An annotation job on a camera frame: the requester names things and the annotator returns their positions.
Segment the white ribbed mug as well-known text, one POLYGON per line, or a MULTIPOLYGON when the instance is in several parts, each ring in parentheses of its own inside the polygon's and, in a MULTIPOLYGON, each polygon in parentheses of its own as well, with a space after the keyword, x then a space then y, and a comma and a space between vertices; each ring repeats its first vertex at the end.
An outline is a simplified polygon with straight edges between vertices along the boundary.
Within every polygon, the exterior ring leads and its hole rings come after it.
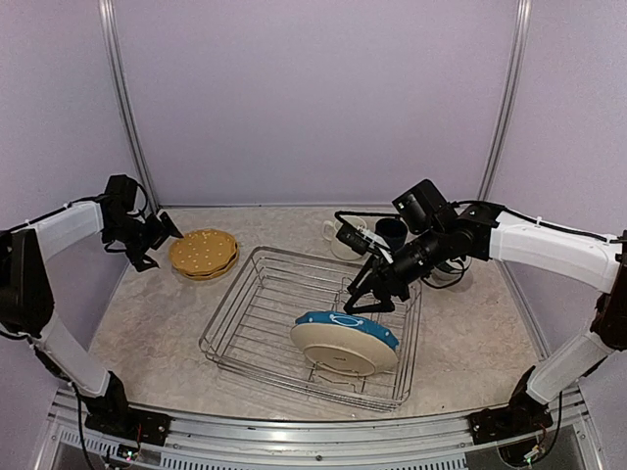
MULTIPOLYGON (((367 228, 367 222, 359 216, 344 215, 344 219, 356 228, 367 228)), ((331 254, 341 260, 354 261, 362 259, 362 255, 354 252, 349 246, 342 243, 337 234, 343 223, 337 219, 325 220, 322 224, 322 237, 330 244, 331 254)))

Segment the dark blue mug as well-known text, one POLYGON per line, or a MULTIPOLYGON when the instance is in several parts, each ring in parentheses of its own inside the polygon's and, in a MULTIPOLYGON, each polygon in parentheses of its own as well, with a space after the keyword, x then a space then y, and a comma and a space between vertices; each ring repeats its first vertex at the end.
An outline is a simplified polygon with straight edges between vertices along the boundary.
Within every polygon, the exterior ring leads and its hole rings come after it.
POLYGON ((396 252, 406 243, 409 230, 402 220, 394 217, 383 217, 376 221, 375 233, 387 243, 393 252, 396 252))

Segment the white blue-rimmed bowl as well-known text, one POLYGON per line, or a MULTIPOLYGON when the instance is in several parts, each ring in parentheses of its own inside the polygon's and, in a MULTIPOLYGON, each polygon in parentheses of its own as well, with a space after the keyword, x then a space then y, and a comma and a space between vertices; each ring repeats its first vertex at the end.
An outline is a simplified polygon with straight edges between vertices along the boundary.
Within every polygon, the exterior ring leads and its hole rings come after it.
POLYGON ((445 260, 437 264, 423 280, 432 289, 447 289, 457 285, 471 266, 471 259, 459 257, 445 260))

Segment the cream plate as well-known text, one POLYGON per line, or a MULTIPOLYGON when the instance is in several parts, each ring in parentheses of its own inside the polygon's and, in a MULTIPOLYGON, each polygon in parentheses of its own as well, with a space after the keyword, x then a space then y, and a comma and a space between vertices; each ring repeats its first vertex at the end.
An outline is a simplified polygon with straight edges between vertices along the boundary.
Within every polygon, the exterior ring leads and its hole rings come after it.
POLYGON ((398 364, 383 342, 349 328, 304 324, 291 329, 290 339, 309 362, 340 375, 367 377, 398 364))

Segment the yellow oval dish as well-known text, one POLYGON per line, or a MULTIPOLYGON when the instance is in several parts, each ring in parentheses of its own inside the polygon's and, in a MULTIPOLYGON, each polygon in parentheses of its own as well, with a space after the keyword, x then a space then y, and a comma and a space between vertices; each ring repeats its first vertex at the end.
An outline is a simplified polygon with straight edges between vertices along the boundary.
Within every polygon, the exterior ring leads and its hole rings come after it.
POLYGON ((213 279, 221 277, 222 275, 230 271, 239 260, 239 256, 240 256, 240 252, 237 252, 235 255, 231 257, 231 259, 229 260, 228 264, 225 267, 217 269, 211 273, 190 274, 180 269, 177 269, 176 272, 187 279, 191 279, 195 281, 213 280, 213 279))
POLYGON ((186 233, 169 247, 169 261, 188 275, 208 275, 225 268, 238 253, 238 242, 227 232, 201 229, 186 233))

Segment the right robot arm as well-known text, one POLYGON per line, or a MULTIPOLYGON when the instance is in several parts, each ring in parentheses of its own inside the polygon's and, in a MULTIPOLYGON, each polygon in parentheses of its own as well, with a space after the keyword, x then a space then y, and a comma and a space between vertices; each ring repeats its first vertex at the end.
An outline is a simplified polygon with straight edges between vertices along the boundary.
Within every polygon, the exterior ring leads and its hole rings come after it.
POLYGON ((524 433, 564 389, 626 349, 626 237, 555 224, 488 201, 450 202, 424 179, 397 197, 393 207, 413 239, 398 250, 374 232, 357 228, 344 211, 335 214, 338 240, 353 252, 369 254, 345 304, 360 313, 358 300, 371 294, 367 310, 389 312, 409 286, 424 280, 446 260, 471 258, 524 266, 569 279, 599 297, 590 324, 565 341, 519 380, 503 410, 501 424, 524 433))

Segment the blue oval dish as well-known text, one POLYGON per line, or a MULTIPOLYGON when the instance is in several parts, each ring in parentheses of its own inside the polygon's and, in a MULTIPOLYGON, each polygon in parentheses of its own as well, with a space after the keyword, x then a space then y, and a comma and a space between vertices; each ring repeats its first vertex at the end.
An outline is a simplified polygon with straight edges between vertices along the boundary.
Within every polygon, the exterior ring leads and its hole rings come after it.
POLYGON ((392 333, 390 329, 376 321, 370 320, 363 316, 350 315, 334 310, 308 311, 294 321, 295 326, 310 323, 335 325, 365 333, 383 342, 393 351, 399 346, 400 343, 398 338, 392 333))

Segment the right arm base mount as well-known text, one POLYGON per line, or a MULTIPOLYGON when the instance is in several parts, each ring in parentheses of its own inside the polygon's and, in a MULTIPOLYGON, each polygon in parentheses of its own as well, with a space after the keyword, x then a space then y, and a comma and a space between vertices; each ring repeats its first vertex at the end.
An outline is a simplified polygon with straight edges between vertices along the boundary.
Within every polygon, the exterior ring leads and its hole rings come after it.
POLYGON ((554 425, 549 406, 527 393, 534 369, 532 366, 522 375, 506 405, 484 408, 466 417, 475 445, 510 439, 554 425))

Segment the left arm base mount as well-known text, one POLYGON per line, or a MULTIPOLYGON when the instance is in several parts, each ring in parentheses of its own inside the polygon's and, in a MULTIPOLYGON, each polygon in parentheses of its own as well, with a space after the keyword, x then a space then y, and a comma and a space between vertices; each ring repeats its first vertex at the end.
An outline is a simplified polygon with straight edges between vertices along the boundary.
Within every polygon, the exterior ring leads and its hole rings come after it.
POLYGON ((80 402, 86 406, 85 425, 89 430, 139 445, 165 445, 172 417, 130 406, 123 383, 113 372, 109 373, 109 383, 103 395, 90 397, 78 387, 75 391, 80 402))

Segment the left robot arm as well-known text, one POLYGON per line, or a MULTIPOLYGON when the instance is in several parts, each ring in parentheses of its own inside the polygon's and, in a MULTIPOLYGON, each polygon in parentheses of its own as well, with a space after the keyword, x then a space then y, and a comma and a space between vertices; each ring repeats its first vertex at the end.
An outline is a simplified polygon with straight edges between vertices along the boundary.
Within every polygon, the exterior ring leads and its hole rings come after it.
POLYGON ((43 366, 70 383, 89 413, 119 436, 130 434, 137 415, 128 405, 117 375, 92 356, 58 312, 50 262, 93 236, 109 254, 121 254, 138 272, 158 267, 150 252, 182 234, 165 211, 137 207, 146 197, 138 181, 110 176, 103 193, 61 208, 1 233, 1 330, 26 341, 43 366))

